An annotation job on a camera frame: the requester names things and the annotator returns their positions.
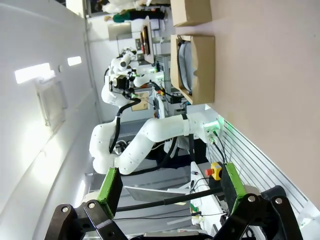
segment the green shirt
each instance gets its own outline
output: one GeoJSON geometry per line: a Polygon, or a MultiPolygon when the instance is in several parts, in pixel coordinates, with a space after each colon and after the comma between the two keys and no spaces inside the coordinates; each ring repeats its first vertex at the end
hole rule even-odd
{"type": "Polygon", "coordinates": [[[115,23],[123,23],[125,20],[130,20],[130,12],[126,11],[124,14],[116,14],[113,16],[115,23]]]}

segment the person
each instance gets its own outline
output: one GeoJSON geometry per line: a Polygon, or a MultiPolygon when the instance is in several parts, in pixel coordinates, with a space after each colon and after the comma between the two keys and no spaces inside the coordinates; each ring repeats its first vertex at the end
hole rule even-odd
{"type": "Polygon", "coordinates": [[[113,20],[115,23],[123,23],[125,21],[133,21],[136,19],[145,19],[149,16],[150,19],[164,19],[165,13],[162,11],[137,11],[137,10],[123,10],[113,16],[105,16],[104,20],[107,22],[113,20]]]}
{"type": "Polygon", "coordinates": [[[133,0],[128,2],[113,2],[109,0],[99,0],[101,4],[101,10],[109,14],[118,14],[122,10],[137,9],[143,6],[162,6],[170,7],[170,0],[133,0]]]}

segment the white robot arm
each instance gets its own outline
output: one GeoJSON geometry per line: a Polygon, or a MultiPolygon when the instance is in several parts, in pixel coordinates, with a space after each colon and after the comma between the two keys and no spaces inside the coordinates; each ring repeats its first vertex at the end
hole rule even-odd
{"type": "Polygon", "coordinates": [[[122,53],[119,57],[112,59],[109,66],[110,74],[117,74],[127,70],[129,64],[133,59],[135,59],[137,51],[132,48],[126,48],[122,50],[122,53]]]}
{"type": "MultiPolygon", "coordinates": [[[[130,53],[125,53],[122,60],[128,63],[129,58],[126,58],[126,54],[130,53]]],[[[121,71],[120,67],[113,65],[110,74],[105,76],[101,97],[107,104],[122,109],[132,102],[135,95],[134,87],[140,87],[150,81],[161,84],[158,79],[163,78],[162,72],[137,76],[132,71],[121,71]]],[[[120,123],[121,114],[112,122],[97,125],[92,132],[89,146],[89,151],[95,158],[93,168],[99,174],[106,174],[110,167],[118,167],[122,174],[128,175],[146,158],[154,143],[189,134],[196,134],[206,143],[203,125],[209,122],[209,113],[205,111],[186,116],[186,119],[182,115],[149,119],[121,155],[112,154],[109,150],[110,140],[116,132],[117,123],[120,123]]]]}
{"type": "Polygon", "coordinates": [[[120,156],[109,153],[116,122],[100,124],[92,132],[89,147],[95,158],[93,168],[99,174],[106,174],[110,167],[117,167],[120,173],[128,175],[146,158],[154,143],[189,134],[196,134],[206,143],[203,126],[210,121],[210,115],[208,111],[204,111],[187,114],[187,119],[183,119],[182,115],[149,119],[120,156]]]}

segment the open cardboard box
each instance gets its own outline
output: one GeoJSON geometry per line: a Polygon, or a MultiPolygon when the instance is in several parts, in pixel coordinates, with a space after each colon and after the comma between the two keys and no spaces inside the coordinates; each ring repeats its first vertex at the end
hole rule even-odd
{"type": "Polygon", "coordinates": [[[185,41],[191,41],[192,64],[196,69],[192,83],[192,95],[188,94],[179,76],[177,35],[171,36],[171,83],[192,105],[213,103],[216,77],[215,37],[201,35],[180,35],[180,37],[185,41]]]}
{"type": "Polygon", "coordinates": [[[212,21],[210,0],[171,0],[175,27],[196,26],[212,21]]]}

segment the red button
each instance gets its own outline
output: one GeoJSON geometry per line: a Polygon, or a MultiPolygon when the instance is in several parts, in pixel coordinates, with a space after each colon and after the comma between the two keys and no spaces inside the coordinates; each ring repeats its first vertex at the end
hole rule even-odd
{"type": "Polygon", "coordinates": [[[210,176],[210,175],[214,174],[214,172],[215,171],[212,168],[206,169],[204,171],[205,175],[207,175],[207,176],[210,176]]]}

